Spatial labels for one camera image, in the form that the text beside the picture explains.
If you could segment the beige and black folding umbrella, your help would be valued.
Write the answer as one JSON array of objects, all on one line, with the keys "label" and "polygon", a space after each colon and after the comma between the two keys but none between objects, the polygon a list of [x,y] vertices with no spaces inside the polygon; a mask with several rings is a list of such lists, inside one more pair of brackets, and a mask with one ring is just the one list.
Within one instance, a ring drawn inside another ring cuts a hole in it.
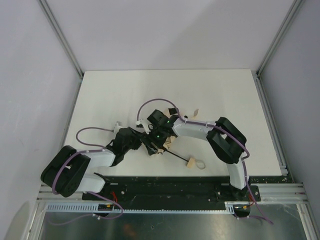
[{"label": "beige and black folding umbrella", "polygon": [[[173,108],[167,108],[165,111],[164,111],[164,115],[167,116],[168,118],[173,116],[173,114],[170,113],[170,111],[173,113]],[[197,118],[197,115],[199,113],[199,109],[197,108],[192,116],[190,117],[192,120],[195,120]],[[194,157],[190,157],[189,159],[187,158],[184,158],[180,155],[178,155],[177,153],[174,153],[170,150],[171,146],[172,146],[172,143],[177,139],[177,137],[175,136],[170,136],[170,137],[167,137],[167,139],[165,140],[162,148],[158,148],[155,152],[155,154],[163,154],[163,153],[169,153],[171,155],[173,155],[174,157],[177,157],[179,159],[182,159],[186,162],[186,167],[188,169],[192,169],[194,166],[196,166],[199,170],[204,170],[206,168],[206,164],[204,163],[204,161],[202,160],[197,160],[195,159]]]}]

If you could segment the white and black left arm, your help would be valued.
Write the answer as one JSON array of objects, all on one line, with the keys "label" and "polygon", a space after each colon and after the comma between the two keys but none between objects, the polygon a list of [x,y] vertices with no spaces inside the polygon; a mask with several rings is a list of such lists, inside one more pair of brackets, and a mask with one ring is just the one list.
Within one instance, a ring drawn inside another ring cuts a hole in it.
[{"label": "white and black left arm", "polygon": [[53,194],[70,197],[75,192],[99,193],[105,180],[98,174],[89,174],[89,169],[115,167],[130,150],[138,150],[144,132],[131,127],[121,127],[115,138],[102,149],[78,151],[65,145],[41,173],[41,181],[51,187]]}]

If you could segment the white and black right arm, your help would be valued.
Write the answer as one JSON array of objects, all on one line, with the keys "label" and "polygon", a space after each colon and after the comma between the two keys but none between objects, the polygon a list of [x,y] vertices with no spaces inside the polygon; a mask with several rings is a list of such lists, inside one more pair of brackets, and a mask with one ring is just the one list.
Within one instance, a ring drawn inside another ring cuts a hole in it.
[{"label": "white and black right arm", "polygon": [[135,124],[144,129],[141,141],[150,156],[165,150],[165,143],[171,137],[204,140],[227,165],[229,184],[240,191],[247,186],[247,171],[241,163],[243,153],[250,155],[245,147],[247,139],[226,117],[211,123],[183,118],[178,113],[168,117],[156,109],[147,119],[138,119]]}]

